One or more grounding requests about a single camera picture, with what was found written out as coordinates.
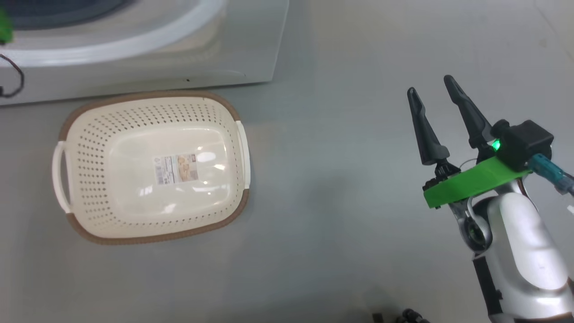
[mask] gray floor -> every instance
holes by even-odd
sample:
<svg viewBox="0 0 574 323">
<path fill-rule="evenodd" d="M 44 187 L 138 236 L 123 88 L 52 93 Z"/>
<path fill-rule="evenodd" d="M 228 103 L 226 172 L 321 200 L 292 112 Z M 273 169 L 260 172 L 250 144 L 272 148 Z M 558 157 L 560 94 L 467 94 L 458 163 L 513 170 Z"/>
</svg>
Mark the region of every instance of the gray floor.
<svg viewBox="0 0 574 323">
<path fill-rule="evenodd" d="M 249 206 L 178 241 L 101 247 L 67 224 L 52 149 L 88 100 L 0 109 L 0 321 L 369 322 L 409 306 L 486 322 L 452 214 L 425 207 L 406 90 L 453 163 L 475 154 L 444 74 L 492 122 L 550 129 L 574 170 L 574 7 L 551 3 L 292 0 L 275 80 L 214 90 L 245 123 Z M 572 200 L 527 186 L 574 272 Z"/>
</svg>

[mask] sticker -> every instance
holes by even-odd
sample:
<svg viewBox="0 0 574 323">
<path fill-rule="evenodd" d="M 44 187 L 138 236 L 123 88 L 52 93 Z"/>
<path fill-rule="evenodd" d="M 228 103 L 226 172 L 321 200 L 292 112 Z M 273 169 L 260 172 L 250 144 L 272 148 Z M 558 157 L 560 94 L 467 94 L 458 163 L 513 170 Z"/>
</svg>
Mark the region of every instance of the sticker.
<svg viewBox="0 0 574 323">
<path fill-rule="evenodd" d="M 194 154 L 155 157 L 156 182 L 159 185 L 177 184 L 198 180 Z"/>
</svg>

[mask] green plastic part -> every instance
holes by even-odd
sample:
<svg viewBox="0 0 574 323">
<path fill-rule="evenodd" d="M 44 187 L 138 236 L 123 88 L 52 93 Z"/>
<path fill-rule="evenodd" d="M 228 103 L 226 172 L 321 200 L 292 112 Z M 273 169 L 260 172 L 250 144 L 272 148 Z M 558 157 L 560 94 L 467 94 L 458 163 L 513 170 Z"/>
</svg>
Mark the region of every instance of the green plastic part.
<svg viewBox="0 0 574 323">
<path fill-rule="evenodd" d="M 12 42 L 12 22 L 4 9 L 0 8 L 0 45 Z"/>
<path fill-rule="evenodd" d="M 433 208 L 460 201 L 488 192 L 528 173 L 528 170 L 515 172 L 498 158 L 492 157 L 426 190 L 426 203 Z"/>
</svg>

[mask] black strip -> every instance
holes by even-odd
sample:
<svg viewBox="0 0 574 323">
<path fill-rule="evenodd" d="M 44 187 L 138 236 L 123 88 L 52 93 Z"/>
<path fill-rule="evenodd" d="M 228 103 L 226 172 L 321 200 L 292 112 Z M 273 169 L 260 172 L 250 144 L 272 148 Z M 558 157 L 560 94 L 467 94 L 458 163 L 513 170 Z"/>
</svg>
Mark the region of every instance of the black strip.
<svg viewBox="0 0 574 323">
<path fill-rule="evenodd" d="M 572 312 L 545 318 L 515 318 L 515 323 L 573 323 Z"/>
<path fill-rule="evenodd" d="M 474 270 L 476 271 L 476 276 L 478 277 L 478 283 L 480 284 L 480 289 L 482 290 L 482 296 L 484 297 L 484 302 L 486 303 L 486 310 L 488 311 L 488 315 L 490 316 L 502 313 L 500 302 L 502 299 L 502 294 L 500 291 L 497 291 L 496 287 L 494 287 L 494 282 L 492 282 L 492 277 L 490 276 L 490 270 L 488 269 L 486 258 L 476 258 L 472 262 L 474 263 Z"/>
</svg>

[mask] laundry basket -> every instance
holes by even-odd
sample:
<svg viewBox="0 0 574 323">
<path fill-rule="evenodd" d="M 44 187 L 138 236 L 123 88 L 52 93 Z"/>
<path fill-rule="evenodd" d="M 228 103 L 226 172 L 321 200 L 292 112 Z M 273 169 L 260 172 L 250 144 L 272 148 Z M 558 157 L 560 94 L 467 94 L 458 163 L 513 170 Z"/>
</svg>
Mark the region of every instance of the laundry basket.
<svg viewBox="0 0 574 323">
<path fill-rule="evenodd" d="M 197 91 L 133 94 L 81 107 L 62 127 L 52 160 L 56 198 L 69 223 L 98 244 L 219 229 L 245 207 L 250 178 L 237 112 L 223 98 Z"/>
</svg>

